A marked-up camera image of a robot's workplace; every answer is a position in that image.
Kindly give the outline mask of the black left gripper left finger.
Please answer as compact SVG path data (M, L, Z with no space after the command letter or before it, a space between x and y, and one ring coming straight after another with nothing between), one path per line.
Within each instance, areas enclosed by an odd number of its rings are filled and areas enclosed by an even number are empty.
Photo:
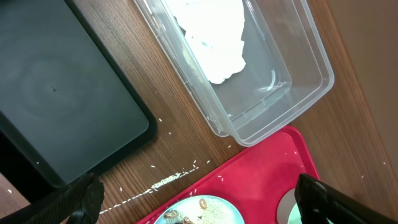
M67 186L6 217L1 224L87 223L98 221L104 185L96 174L84 174Z

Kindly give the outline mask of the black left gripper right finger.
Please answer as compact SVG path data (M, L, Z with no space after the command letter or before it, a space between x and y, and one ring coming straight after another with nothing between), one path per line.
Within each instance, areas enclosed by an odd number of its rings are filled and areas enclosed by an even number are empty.
M303 224L397 224L308 174L300 174L294 192Z

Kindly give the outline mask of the mint green bowl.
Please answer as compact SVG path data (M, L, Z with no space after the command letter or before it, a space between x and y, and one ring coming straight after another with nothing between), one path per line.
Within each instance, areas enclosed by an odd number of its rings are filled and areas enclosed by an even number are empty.
M281 198L276 213L278 224L302 224L294 193L295 189L291 189Z

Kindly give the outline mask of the white napkin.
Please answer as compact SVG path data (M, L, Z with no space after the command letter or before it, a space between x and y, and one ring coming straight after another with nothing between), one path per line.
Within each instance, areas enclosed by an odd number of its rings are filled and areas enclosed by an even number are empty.
M208 81L221 84L246 65L242 0L167 0Z

